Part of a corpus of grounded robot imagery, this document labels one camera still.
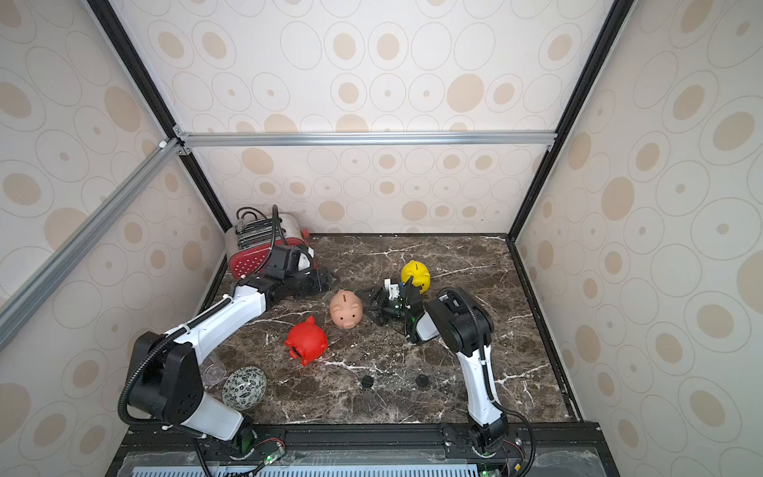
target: polka dot wallpaper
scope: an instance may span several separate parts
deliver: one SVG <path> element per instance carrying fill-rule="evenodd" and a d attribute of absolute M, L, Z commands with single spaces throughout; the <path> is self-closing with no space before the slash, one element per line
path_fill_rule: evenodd
<path fill-rule="evenodd" d="M 119 0 L 185 131 L 554 129 L 612 0 Z"/>
<path fill-rule="evenodd" d="M 0 306 L 162 134 L 73 0 L 0 2 Z"/>
<path fill-rule="evenodd" d="M 111 463 L 133 343 L 192 317 L 224 252 L 182 167 L 171 160 L 0 352 L 3 477 L 102 477 Z"/>
<path fill-rule="evenodd" d="M 518 245 L 621 475 L 763 463 L 763 3 L 633 12 Z"/>
<path fill-rule="evenodd" d="M 312 232 L 509 230 L 542 144 L 195 148 L 231 218 L 277 204 Z"/>

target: black cable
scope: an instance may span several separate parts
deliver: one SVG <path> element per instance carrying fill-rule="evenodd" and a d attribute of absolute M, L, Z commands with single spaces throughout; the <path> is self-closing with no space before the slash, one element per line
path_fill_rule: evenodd
<path fill-rule="evenodd" d="M 191 441 L 193 441 L 193 449 L 196 451 L 196 457 L 198 457 L 198 461 L 201 464 L 201 471 L 204 473 L 204 477 L 214 477 L 212 472 L 209 471 L 204 456 L 201 454 L 201 446 L 198 444 L 198 439 L 191 439 Z"/>
<path fill-rule="evenodd" d="M 247 470 L 245 472 L 238 472 L 237 474 L 225 474 L 225 477 L 254 477 L 259 474 L 259 471 L 265 468 L 265 463 L 259 464 L 254 470 Z"/>
<path fill-rule="evenodd" d="M 273 205 L 273 216 L 270 219 L 271 227 L 270 227 L 270 248 L 268 248 L 268 254 L 265 255 L 265 259 L 259 263 L 257 268 L 254 269 L 253 272 L 250 273 L 250 275 L 256 275 L 257 272 L 259 272 L 262 267 L 265 266 L 265 264 L 270 260 L 270 256 L 273 254 L 273 247 L 275 247 L 275 237 L 276 237 L 276 228 L 278 230 L 281 230 L 281 224 L 280 220 L 278 219 L 278 207 L 276 205 Z"/>
<path fill-rule="evenodd" d="M 278 205 L 275 205 L 275 204 L 273 204 L 272 221 L 273 221 L 273 227 L 278 228 L 278 235 L 281 236 L 281 242 L 283 242 L 284 247 L 286 247 L 288 243 L 286 243 L 286 237 L 284 237 L 284 230 L 281 227 L 281 218 L 278 216 Z"/>
<path fill-rule="evenodd" d="M 254 211 L 257 214 L 262 215 L 262 218 L 267 219 L 267 217 L 265 216 L 265 214 L 263 214 L 262 211 L 260 211 L 258 208 L 250 207 L 249 205 L 245 205 L 244 207 L 239 208 L 236 211 L 236 218 L 240 219 L 243 217 L 242 215 L 240 215 L 241 211 Z"/>
<path fill-rule="evenodd" d="M 209 317 L 211 317 L 213 314 L 217 313 L 219 310 L 221 310 L 225 305 L 229 304 L 231 302 L 230 298 L 225 298 L 224 300 L 217 303 L 212 308 L 209 308 L 204 313 L 198 315 L 193 320 L 189 321 L 187 326 L 189 330 L 192 330 L 193 328 L 196 328 L 202 321 L 207 320 Z M 165 422 L 163 419 L 157 419 L 157 418 L 150 418 L 150 419 L 138 419 L 136 417 L 130 416 L 130 412 L 127 410 L 127 404 L 130 400 L 130 393 L 133 391 L 133 388 L 135 387 L 135 384 L 137 383 L 140 376 L 143 374 L 143 371 L 146 370 L 146 367 L 148 367 L 149 364 L 159 355 L 161 354 L 167 346 L 175 341 L 175 339 L 181 337 L 185 333 L 187 333 L 188 330 L 185 329 L 185 327 L 180 328 L 178 330 L 175 330 L 171 334 L 164 337 L 157 345 L 155 345 L 154 348 L 151 349 L 151 351 L 148 352 L 146 355 L 146 358 L 143 359 L 143 362 L 138 365 L 138 367 L 135 369 L 132 375 L 127 379 L 127 381 L 124 384 L 124 388 L 122 389 L 122 393 L 119 395 L 119 401 L 117 401 L 117 414 L 119 415 L 119 418 L 122 422 L 127 424 L 128 426 L 145 426 L 145 425 L 151 425 L 151 424 L 163 424 L 163 425 L 171 425 L 168 422 Z M 180 430 L 185 430 L 186 432 L 189 432 L 190 429 L 184 426 L 177 426 Z"/>
<path fill-rule="evenodd" d="M 244 217 L 246 217 L 247 214 L 251 214 L 254 216 L 254 220 L 257 220 L 257 213 L 252 211 L 245 211 L 243 214 L 241 214 L 241 217 L 239 217 L 240 220 L 243 220 Z"/>
<path fill-rule="evenodd" d="M 504 414 L 508 414 L 510 416 L 514 416 L 518 418 L 520 421 L 522 421 L 522 424 L 527 427 L 527 433 L 530 435 L 530 457 L 527 459 L 527 465 L 522 469 L 521 473 L 517 475 L 517 477 L 524 477 L 529 471 L 530 467 L 533 466 L 533 462 L 535 462 L 535 434 L 533 432 L 533 426 L 530 425 L 530 422 L 527 420 L 526 417 L 524 417 L 520 412 L 513 411 L 511 409 L 506 409 L 504 406 L 501 405 L 501 403 L 498 402 L 498 400 L 493 396 L 493 389 L 490 386 L 490 374 L 488 371 L 488 364 L 486 363 L 485 359 L 485 340 L 482 339 L 482 329 L 479 326 L 479 319 L 477 319 L 477 314 L 474 312 L 474 308 L 469 304 L 469 302 L 466 300 L 464 295 L 455 288 L 443 288 L 440 290 L 440 292 L 437 294 L 438 296 L 441 296 L 445 293 L 453 293 L 456 298 L 459 300 L 459 302 L 466 306 L 469 312 L 469 316 L 472 318 L 472 323 L 475 326 L 475 329 L 477 330 L 477 345 L 479 350 L 479 357 L 482 363 L 482 378 L 483 381 L 485 381 L 485 390 L 488 392 L 488 400 L 490 401 L 493 406 L 496 407 L 500 412 Z"/>

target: red piggy bank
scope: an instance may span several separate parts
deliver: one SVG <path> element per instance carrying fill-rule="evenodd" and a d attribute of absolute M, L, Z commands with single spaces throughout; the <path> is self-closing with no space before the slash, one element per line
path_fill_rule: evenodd
<path fill-rule="evenodd" d="M 307 366 L 310 361 L 315 361 L 329 347 L 326 334 L 315 324 L 315 318 L 309 317 L 304 323 L 300 323 L 288 332 L 285 345 L 291 348 L 289 356 L 293 359 L 301 359 L 302 366 Z"/>

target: black frame rail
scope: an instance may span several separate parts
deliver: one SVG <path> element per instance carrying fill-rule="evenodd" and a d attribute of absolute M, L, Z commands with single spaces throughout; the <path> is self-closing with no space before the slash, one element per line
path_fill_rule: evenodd
<path fill-rule="evenodd" d="M 468 437 L 469 424 L 286 424 L 255 427 L 259 441 L 277 437 L 285 443 L 287 452 L 304 458 L 315 451 L 406 451 L 416 450 L 438 455 L 443 463 L 477 464 L 480 470 L 502 469 L 520 455 L 513 448 L 499 450 L 484 458 L 473 450 Z M 536 445 L 543 450 L 594 450 L 608 477 L 620 477 L 607 441 L 596 423 L 538 423 L 533 425 Z M 512 426 L 512 440 L 527 440 L 525 430 Z M 204 460 L 222 465 L 256 465 L 273 448 L 263 446 L 244 460 L 232 460 L 226 449 L 214 441 L 201 441 Z M 193 453 L 187 434 L 161 430 L 158 426 L 131 428 L 124 437 L 105 477 L 115 477 L 128 453 Z M 363 463 L 369 458 L 363 457 Z"/>
<path fill-rule="evenodd" d="M 127 35 L 122 23 L 119 21 L 114 9 L 111 7 L 111 3 L 108 0 L 88 0 L 90 9 L 98 19 L 98 23 L 101 24 L 101 28 L 106 33 L 106 36 L 114 46 L 114 50 L 119 55 L 124 67 L 130 73 L 135 86 L 140 90 L 140 94 L 146 100 L 149 108 L 156 117 L 159 125 L 162 127 L 164 134 L 167 137 L 178 137 L 175 131 L 175 118 L 172 117 L 172 113 L 169 112 L 167 104 L 162 99 L 162 95 L 156 88 L 156 84 L 151 79 L 151 75 L 148 73 L 146 66 L 140 59 L 135 46 L 130 41 L 130 37 Z M 178 137 L 180 145 L 183 146 L 182 139 Z M 222 227 L 223 231 L 228 230 L 233 225 L 226 214 L 223 205 L 220 203 L 220 199 L 214 193 L 212 186 L 207 180 L 207 176 L 204 175 L 204 171 L 198 165 L 198 161 L 193 155 L 193 152 L 183 147 L 183 153 L 180 155 L 180 160 L 183 162 L 183 166 L 188 171 L 191 179 L 196 184 L 201 196 L 207 202 L 207 206 L 212 211 L 214 218 Z"/>
<path fill-rule="evenodd" d="M 559 158 L 559 154 L 575 125 L 575 121 L 578 119 L 583 104 L 588 98 L 602 67 L 607 61 L 607 56 L 609 55 L 634 2 L 635 0 L 615 0 L 612 4 L 607 19 L 604 21 L 604 25 L 596 39 L 594 48 L 591 50 L 591 54 L 588 57 L 588 61 L 585 63 L 583 72 L 578 79 L 578 83 L 572 91 L 572 96 L 567 103 L 564 113 L 562 113 L 562 118 L 559 120 L 559 126 L 556 128 L 556 141 L 551 147 L 551 150 L 546 151 L 546 154 L 543 156 L 538 167 L 538 172 L 536 172 L 533 181 L 530 183 L 530 187 L 527 189 L 527 193 L 522 200 L 522 205 L 517 212 L 517 217 L 514 219 L 506 239 L 511 259 L 514 261 L 517 274 L 519 274 L 520 281 L 522 282 L 522 288 L 527 297 L 527 303 L 530 305 L 530 310 L 533 313 L 533 318 L 535 319 L 538 331 L 540 332 L 543 346 L 546 348 L 546 353 L 549 356 L 549 361 L 556 377 L 556 381 L 559 384 L 559 391 L 562 393 L 562 399 L 564 399 L 570 415 L 575 417 L 578 421 L 582 421 L 583 418 L 580 412 L 580 407 L 575 400 L 575 394 L 572 392 L 569 378 L 562 365 L 562 361 L 559 359 L 559 354 L 556 352 L 554 340 L 549 332 L 548 324 L 546 323 L 546 318 L 543 316 L 538 298 L 533 291 L 530 278 L 522 264 L 520 254 L 517 252 L 516 242 L 524 224 L 527 222 L 527 218 L 530 216 L 530 212 L 533 210 L 533 206 L 535 205 L 543 186 L 546 184 L 546 180 L 548 179 L 556 160 Z"/>

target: patterned ceramic egg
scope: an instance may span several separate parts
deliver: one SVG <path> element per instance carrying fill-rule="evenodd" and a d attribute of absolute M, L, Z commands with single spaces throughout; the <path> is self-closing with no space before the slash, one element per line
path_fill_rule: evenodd
<path fill-rule="evenodd" d="M 260 368 L 238 369 L 223 385 L 223 403 L 237 411 L 245 411 L 262 400 L 267 382 Z"/>

